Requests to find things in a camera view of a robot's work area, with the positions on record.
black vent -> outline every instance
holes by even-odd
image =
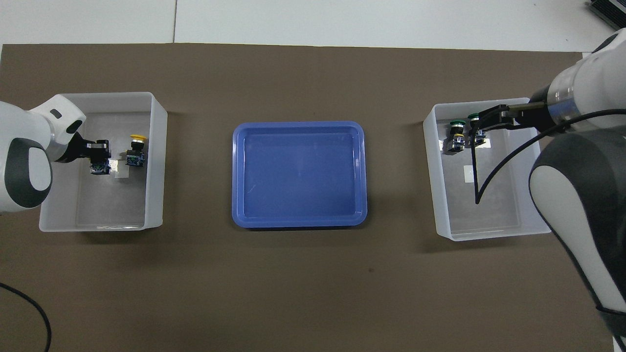
[[[626,27],[626,0],[593,0],[589,8],[611,27]]]

white label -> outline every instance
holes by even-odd
[[[463,173],[465,174],[465,183],[474,183],[474,168],[471,165],[463,165]]]

